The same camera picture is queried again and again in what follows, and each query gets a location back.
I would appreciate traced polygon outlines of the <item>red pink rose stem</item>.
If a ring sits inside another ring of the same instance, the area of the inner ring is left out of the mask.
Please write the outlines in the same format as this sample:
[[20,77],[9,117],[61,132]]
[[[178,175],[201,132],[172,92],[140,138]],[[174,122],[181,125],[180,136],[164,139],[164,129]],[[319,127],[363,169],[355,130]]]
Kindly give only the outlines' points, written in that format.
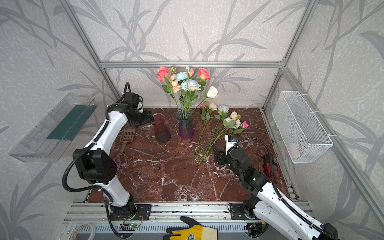
[[157,77],[160,83],[162,83],[162,89],[164,92],[170,95],[170,97],[175,101],[172,91],[172,85],[170,83],[171,70],[168,67],[160,67],[157,70]]

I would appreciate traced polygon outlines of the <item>peach flower stem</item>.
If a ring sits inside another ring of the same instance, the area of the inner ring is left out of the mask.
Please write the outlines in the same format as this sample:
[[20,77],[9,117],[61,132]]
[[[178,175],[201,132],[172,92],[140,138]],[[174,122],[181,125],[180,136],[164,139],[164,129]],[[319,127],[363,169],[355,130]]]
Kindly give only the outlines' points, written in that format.
[[171,68],[170,83],[172,85],[173,96],[176,101],[177,107],[182,111],[181,116],[184,117],[183,106],[180,98],[181,86],[177,80],[177,70],[175,67]]

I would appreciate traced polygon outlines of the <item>purple glass vase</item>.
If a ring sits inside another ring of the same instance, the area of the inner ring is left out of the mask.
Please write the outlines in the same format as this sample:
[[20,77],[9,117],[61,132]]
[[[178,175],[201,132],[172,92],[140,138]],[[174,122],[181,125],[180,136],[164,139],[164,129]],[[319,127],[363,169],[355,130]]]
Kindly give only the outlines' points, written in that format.
[[184,113],[182,110],[178,110],[176,113],[176,118],[179,121],[179,136],[188,140],[194,136],[194,127],[192,125],[192,111]]

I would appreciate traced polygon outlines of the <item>cream white rose stem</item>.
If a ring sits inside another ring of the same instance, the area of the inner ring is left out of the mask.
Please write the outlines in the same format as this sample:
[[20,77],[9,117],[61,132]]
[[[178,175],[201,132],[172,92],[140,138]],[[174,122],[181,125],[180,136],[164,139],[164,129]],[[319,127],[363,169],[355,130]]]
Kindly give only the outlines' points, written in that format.
[[218,89],[216,87],[210,87],[207,92],[201,97],[198,104],[193,108],[193,112],[199,108],[206,100],[215,99],[218,96]]

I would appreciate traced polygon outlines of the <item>red glass vase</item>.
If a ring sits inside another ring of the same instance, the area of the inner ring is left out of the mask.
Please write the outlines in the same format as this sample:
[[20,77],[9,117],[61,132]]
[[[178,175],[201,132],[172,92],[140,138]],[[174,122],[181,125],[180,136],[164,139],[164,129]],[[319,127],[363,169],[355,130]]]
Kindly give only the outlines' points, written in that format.
[[171,139],[170,131],[165,125],[166,117],[162,113],[153,114],[153,122],[151,123],[154,126],[155,138],[159,143],[167,143]]

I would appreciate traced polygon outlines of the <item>light blue flower stem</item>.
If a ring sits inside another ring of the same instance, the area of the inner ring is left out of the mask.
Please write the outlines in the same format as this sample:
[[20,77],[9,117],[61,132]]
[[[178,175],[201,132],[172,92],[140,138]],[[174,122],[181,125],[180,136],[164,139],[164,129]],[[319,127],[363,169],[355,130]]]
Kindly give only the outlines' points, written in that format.
[[186,72],[180,72],[176,76],[176,80],[178,82],[177,86],[177,95],[179,98],[180,106],[182,109],[182,116],[183,120],[186,120],[188,118],[188,74]]

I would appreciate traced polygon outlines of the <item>white blue rose stem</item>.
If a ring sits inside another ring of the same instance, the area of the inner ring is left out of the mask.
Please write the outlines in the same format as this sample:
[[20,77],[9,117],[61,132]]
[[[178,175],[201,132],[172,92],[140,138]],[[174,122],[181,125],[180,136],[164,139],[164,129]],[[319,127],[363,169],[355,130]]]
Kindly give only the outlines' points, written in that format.
[[181,104],[183,119],[189,118],[190,109],[194,105],[194,101],[198,98],[196,92],[201,90],[201,85],[195,80],[184,80],[182,82]]

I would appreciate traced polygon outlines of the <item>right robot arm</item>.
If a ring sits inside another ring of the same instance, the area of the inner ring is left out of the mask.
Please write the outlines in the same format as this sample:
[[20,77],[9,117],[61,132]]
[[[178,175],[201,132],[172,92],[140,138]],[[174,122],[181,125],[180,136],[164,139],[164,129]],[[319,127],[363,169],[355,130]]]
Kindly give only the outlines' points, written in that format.
[[250,192],[243,202],[248,218],[259,219],[289,240],[336,240],[338,231],[330,224],[322,224],[314,219],[277,188],[273,169],[267,176],[254,169],[249,156],[239,147],[242,141],[234,135],[226,135],[226,148],[215,148],[215,162],[226,165],[239,179],[239,184]]

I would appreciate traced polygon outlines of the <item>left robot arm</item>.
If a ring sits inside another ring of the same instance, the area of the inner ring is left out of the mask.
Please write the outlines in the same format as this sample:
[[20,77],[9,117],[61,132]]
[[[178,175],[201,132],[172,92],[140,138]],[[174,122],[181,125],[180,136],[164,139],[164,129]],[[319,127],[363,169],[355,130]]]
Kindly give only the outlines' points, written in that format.
[[[121,217],[130,218],[137,212],[133,196],[127,192],[117,177],[117,165],[110,157],[112,145],[124,125],[137,128],[153,122],[150,111],[144,110],[144,100],[131,91],[125,84],[122,96],[105,111],[105,121],[93,139],[82,149],[73,153],[73,161],[66,168],[62,186],[68,192],[83,192],[97,189],[108,198],[107,209]],[[89,186],[72,188],[68,185],[68,176],[76,167],[81,179]]]

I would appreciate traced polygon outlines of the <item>coral pink rose stem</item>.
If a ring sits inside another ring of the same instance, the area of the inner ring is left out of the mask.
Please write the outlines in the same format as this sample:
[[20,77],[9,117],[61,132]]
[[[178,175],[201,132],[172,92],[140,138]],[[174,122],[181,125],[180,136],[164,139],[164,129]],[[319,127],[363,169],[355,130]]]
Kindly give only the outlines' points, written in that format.
[[196,92],[200,99],[206,93],[205,86],[208,80],[210,80],[210,73],[206,69],[200,68],[198,71],[198,78],[197,80],[195,80],[201,85],[201,90],[199,92]]

